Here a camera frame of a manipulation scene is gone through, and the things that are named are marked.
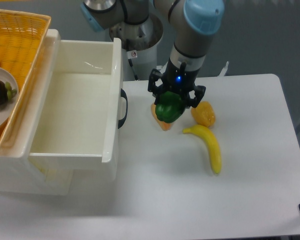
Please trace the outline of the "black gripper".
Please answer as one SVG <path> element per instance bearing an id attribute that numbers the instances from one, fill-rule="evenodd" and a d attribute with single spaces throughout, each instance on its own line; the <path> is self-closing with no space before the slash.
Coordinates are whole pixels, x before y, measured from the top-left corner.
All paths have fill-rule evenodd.
<path id="1" fill-rule="evenodd" d="M 195 85 L 195 80 L 198 75 L 198 69 L 191 69 L 191 65 L 187 61 L 168 60 L 164 73 L 153 68 L 148 79 L 148 92 L 152 93 L 154 105 L 160 100 L 160 96 L 167 92 L 173 92 L 180 95 L 185 107 L 196 108 L 203 99 L 206 87 L 204 85 Z M 162 84 L 157 86 L 156 82 L 162 81 Z"/>

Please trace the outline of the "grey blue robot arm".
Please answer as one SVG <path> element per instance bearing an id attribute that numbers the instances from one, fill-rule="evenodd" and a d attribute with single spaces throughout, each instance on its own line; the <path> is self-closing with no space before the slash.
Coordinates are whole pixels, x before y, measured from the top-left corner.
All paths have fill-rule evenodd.
<path id="1" fill-rule="evenodd" d="M 164 72 L 152 69 L 148 90 L 159 101 L 165 92 L 177 94 L 186 108 L 196 107 L 205 87 L 195 80 L 218 32 L 225 3 L 222 0 L 83 0 L 81 12 L 90 27 L 108 30 L 126 51 L 149 50 L 167 27 L 175 38 Z"/>

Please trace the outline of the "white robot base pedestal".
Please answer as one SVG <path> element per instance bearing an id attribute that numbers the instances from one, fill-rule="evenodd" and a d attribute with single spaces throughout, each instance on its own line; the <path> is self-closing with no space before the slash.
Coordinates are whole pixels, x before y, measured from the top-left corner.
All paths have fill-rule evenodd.
<path id="1" fill-rule="evenodd" d="M 121 40 L 123 80 L 147 80 L 157 67 L 157 46 L 163 37 L 160 19 L 151 13 L 139 25 L 120 22 L 109 29 L 109 36 Z"/>

